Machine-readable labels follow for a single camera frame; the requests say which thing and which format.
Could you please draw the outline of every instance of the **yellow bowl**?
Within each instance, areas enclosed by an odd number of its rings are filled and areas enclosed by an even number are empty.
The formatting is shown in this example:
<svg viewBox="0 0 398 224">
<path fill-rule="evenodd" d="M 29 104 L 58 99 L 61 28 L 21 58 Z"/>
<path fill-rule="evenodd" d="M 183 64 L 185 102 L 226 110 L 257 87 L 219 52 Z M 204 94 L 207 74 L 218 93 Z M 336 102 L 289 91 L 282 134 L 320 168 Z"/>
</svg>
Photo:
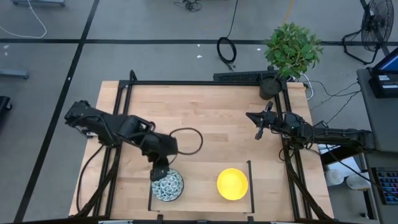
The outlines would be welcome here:
<svg viewBox="0 0 398 224">
<path fill-rule="evenodd" d="M 248 191 L 248 179 L 238 169 L 225 169 L 218 176 L 217 189 L 225 199 L 239 200 Z"/>
</svg>

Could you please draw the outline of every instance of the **wooden tabletop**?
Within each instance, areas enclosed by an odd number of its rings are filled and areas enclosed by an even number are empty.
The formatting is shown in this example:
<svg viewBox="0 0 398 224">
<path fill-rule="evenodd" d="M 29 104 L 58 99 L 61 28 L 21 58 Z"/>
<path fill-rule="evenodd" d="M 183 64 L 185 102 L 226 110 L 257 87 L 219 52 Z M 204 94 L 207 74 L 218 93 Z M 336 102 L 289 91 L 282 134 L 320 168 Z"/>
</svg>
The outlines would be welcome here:
<svg viewBox="0 0 398 224">
<path fill-rule="evenodd" d="M 118 82 L 102 83 L 96 105 L 99 110 L 112 113 L 117 86 Z M 288 88 L 292 111 L 311 123 L 302 83 L 288 83 Z M 258 86 L 134 85 L 129 107 L 129 114 L 155 122 L 158 133 L 168 134 L 177 128 L 192 127 L 203 134 L 204 144 L 199 153 L 193 156 L 180 154 L 170 166 L 183 170 L 189 178 L 197 176 L 203 183 L 212 182 L 217 167 L 241 166 L 243 169 L 244 164 L 251 161 L 255 213 L 242 212 L 250 208 L 248 199 L 233 204 L 220 199 L 217 194 L 210 198 L 208 194 L 216 191 L 208 183 L 197 184 L 196 190 L 183 192 L 183 195 L 186 193 L 185 198 L 177 199 L 170 206 L 154 197 L 152 210 L 160 212 L 148 211 L 152 164 L 141 156 L 139 149 L 123 144 L 111 218 L 156 219 L 158 214 L 163 214 L 165 220 L 246 221 L 247 216 L 253 216 L 255 221 L 294 221 L 286 168 L 278 157 L 282 149 L 280 136 L 266 129 L 262 139 L 255 140 L 257 129 L 245 115 L 265 108 L 267 101 L 259 97 L 258 91 Z M 200 143 L 193 132 L 176 133 L 175 137 L 179 150 L 184 152 L 194 151 Z M 99 147 L 97 139 L 88 140 L 82 166 Z M 332 217 L 320 157 L 310 151 L 300 152 L 307 189 L 325 213 Z M 90 162 L 84 173 L 80 207 L 98 186 L 103 154 L 104 150 Z M 305 217 L 301 194 L 297 188 L 296 191 L 301 217 Z M 108 190 L 105 190 L 103 202 L 107 196 Z M 75 200 L 76 192 L 71 215 L 76 214 Z M 100 214 L 104 213 L 104 206 L 102 203 Z"/>
</svg>

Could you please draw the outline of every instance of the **potted plant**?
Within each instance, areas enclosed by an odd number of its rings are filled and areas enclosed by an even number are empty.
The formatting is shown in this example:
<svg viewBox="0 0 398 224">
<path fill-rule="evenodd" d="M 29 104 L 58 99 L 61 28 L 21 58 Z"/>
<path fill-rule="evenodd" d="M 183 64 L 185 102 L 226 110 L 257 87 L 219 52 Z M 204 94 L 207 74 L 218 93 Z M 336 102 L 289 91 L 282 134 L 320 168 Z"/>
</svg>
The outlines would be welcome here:
<svg viewBox="0 0 398 224">
<path fill-rule="evenodd" d="M 295 77 L 300 78 L 301 74 L 319 63 L 318 53 L 323 53 L 319 46 L 322 40 L 316 35 L 309 35 L 310 30 L 304 27 L 291 24 L 284 24 L 278 27 L 266 42 L 268 50 L 264 52 L 271 67 L 276 66 L 279 71 L 277 75 L 261 77 L 260 97 L 269 100 L 279 94 L 282 90 L 284 80 Z"/>
</svg>

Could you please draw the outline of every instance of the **black pot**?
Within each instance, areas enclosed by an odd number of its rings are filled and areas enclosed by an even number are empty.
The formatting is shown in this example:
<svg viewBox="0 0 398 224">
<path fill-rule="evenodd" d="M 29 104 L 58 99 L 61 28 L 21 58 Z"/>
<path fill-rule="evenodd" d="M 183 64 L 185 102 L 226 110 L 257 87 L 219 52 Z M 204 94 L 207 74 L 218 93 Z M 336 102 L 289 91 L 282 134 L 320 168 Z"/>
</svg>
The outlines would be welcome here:
<svg viewBox="0 0 398 224">
<path fill-rule="evenodd" d="M 263 100 L 270 100 L 282 91 L 282 82 L 273 76 L 260 80 L 260 97 Z"/>
</svg>

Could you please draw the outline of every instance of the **gray floor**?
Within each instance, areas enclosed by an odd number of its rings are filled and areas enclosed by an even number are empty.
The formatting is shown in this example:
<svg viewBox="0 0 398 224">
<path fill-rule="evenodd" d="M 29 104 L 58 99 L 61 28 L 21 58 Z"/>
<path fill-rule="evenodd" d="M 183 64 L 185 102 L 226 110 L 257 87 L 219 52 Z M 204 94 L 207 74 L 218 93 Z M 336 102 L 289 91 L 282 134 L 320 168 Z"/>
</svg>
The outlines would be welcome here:
<svg viewBox="0 0 398 224">
<path fill-rule="evenodd" d="M 89 39 L 218 39 L 229 31 L 234 1 L 204 0 L 203 9 L 189 13 L 172 0 L 101 0 Z M 66 8 L 35 6 L 47 26 L 46 39 L 78 39 L 93 0 L 67 0 Z M 289 0 L 241 0 L 231 39 L 268 38 L 282 22 Z M 301 0 L 295 3 L 289 21 L 315 31 L 324 40 L 340 40 L 359 29 L 359 1 Z M 0 26 L 24 35 L 40 35 L 42 29 L 29 9 L 0 2 Z M 0 38 L 13 38 L 0 30 Z M 391 35 L 398 40 L 398 32 Z M 265 70 L 263 45 L 237 45 L 236 71 Z M 0 223 L 11 222 L 39 153 L 76 50 L 75 44 L 2 44 L 0 67 L 28 69 L 29 80 L 0 79 L 0 95 L 12 98 L 14 109 L 0 134 Z M 356 54 L 370 58 L 362 47 Z M 342 47 L 325 47 L 321 64 L 309 71 L 336 93 L 355 82 L 355 71 L 364 66 L 347 57 Z M 61 115 L 76 100 L 95 105 L 103 80 L 127 79 L 130 69 L 140 80 L 212 80 L 214 73 L 228 72 L 215 45 L 107 45 L 87 44 L 76 68 Z M 310 107 L 328 97 L 314 83 Z M 353 86 L 349 91 L 358 90 Z M 329 120 L 348 97 L 333 98 L 312 111 L 313 121 Z M 68 215 L 80 168 L 85 139 L 63 124 L 56 127 L 42 172 L 28 207 L 25 221 L 62 218 Z M 362 96 L 358 94 L 330 123 L 336 128 L 369 129 Z M 335 217 L 344 221 L 375 223 L 359 217 L 365 212 L 363 194 L 344 185 L 330 189 Z"/>
</svg>

